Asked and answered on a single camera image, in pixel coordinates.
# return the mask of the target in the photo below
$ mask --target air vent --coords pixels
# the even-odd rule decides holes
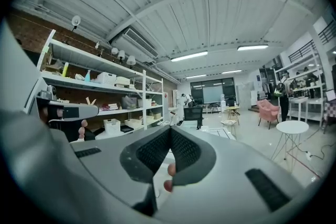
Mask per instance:
[[[144,49],[154,58],[158,56],[155,48],[147,41],[145,41],[141,36],[139,36],[132,28],[128,28],[124,34],[132,39],[139,47]]]

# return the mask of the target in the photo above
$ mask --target white shelving unit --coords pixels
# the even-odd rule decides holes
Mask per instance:
[[[307,90],[310,90],[310,89],[320,88],[321,89],[321,96],[323,96],[323,86],[325,85],[325,83],[322,83],[322,81],[321,81],[322,66],[320,64],[318,64],[318,61],[317,61],[318,56],[319,55],[318,55],[317,52],[311,51],[310,53],[306,54],[304,57],[292,62],[288,66],[285,66],[285,67],[283,67],[279,70],[275,70],[276,84],[278,84],[280,82],[277,79],[277,76],[276,76],[277,73],[279,73],[281,71],[288,71],[288,70],[291,70],[291,69],[297,69],[299,67],[307,66],[308,63],[310,63],[310,62],[314,62],[314,68],[312,68],[312,69],[310,69],[306,72],[303,72],[299,75],[293,76],[293,77],[291,77],[287,80],[293,80],[293,79],[296,79],[296,78],[299,78],[299,77],[306,76],[307,74],[310,74],[310,73],[318,72],[318,77],[319,77],[319,84],[318,85],[295,89],[295,90],[293,90],[293,92],[307,91]],[[317,105],[321,106],[321,109],[320,109],[319,113],[309,111],[309,105],[312,105],[312,104],[317,104]],[[308,101],[306,102],[306,105],[308,106],[307,119],[308,120],[313,120],[313,121],[319,121],[320,126],[322,125],[323,104],[324,104],[323,98],[308,99]],[[298,118],[299,112],[296,111],[296,110],[291,110],[291,111],[288,112],[288,115]]]
[[[162,104],[151,106],[151,107],[143,107],[136,108],[132,110],[122,109],[122,110],[111,110],[111,111],[99,111],[97,116],[103,115],[115,115],[121,113],[128,113],[129,118],[131,118],[131,113],[136,111],[142,111],[143,116],[143,125],[142,127],[133,130],[137,131],[139,129],[144,128],[145,130],[149,125],[163,120],[163,117],[157,119],[155,121],[146,122],[146,112],[149,109],[162,108],[163,115],[163,79],[158,80],[151,78],[146,75],[146,70],[142,70],[142,73],[134,71],[130,68],[121,66],[117,63],[111,62],[109,60],[103,59],[96,55],[90,54],[86,51],[75,48],[71,45],[64,44],[53,39],[55,30],[52,30],[40,55],[38,60],[37,69],[41,71],[41,76],[44,78],[47,84],[51,84],[54,86],[73,88],[73,89],[82,89],[89,91],[97,91],[97,92],[107,92],[107,93],[125,93],[125,94],[137,94],[140,98],[146,98],[147,95],[161,95],[162,96]],[[51,52],[53,59],[59,59],[60,61],[68,62],[72,66],[77,66],[80,68],[84,68],[86,70],[93,70],[96,72],[108,72],[111,74],[117,75],[117,77],[125,77],[129,79],[134,79],[137,82],[142,84],[142,89],[129,89],[123,87],[109,86],[106,84],[99,84],[95,82],[86,82],[81,80],[76,80],[73,78],[64,78],[51,72],[42,71],[41,66],[45,57],[45,54]],[[155,92],[147,89],[151,89],[151,85],[153,83],[160,83],[160,92]]]

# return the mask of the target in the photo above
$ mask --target black rubber pad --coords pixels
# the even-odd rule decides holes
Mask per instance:
[[[260,169],[251,169],[247,171],[245,175],[272,212],[290,201]]]
[[[101,152],[101,150],[97,147],[93,147],[93,148],[89,148],[87,150],[83,150],[83,151],[76,151],[75,155],[77,156],[77,158],[83,158],[95,153],[99,153]]]

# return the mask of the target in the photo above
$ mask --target window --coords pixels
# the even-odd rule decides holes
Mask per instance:
[[[236,96],[233,78],[192,82],[190,86],[196,104],[220,102],[221,94],[225,98]]]

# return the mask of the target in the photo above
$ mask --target white round table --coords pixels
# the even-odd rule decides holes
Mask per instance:
[[[294,134],[298,134],[299,135],[299,144],[300,144],[300,138],[301,138],[301,133],[306,132],[309,129],[309,125],[306,122],[302,122],[302,121],[283,121],[277,124],[277,129],[281,132],[281,137],[280,140],[278,142],[277,147],[274,150],[274,153],[271,157],[271,159],[273,159],[273,156],[275,155],[275,152],[278,149],[278,146],[280,144],[280,141],[282,139],[282,136],[285,134],[285,143],[282,146],[282,148],[285,146],[285,157],[284,160],[286,160],[286,154],[287,154],[287,140],[291,139],[292,140],[292,147],[289,151],[294,149],[294,144],[295,141],[297,139],[297,136],[295,137],[295,139],[293,139],[293,135]]]

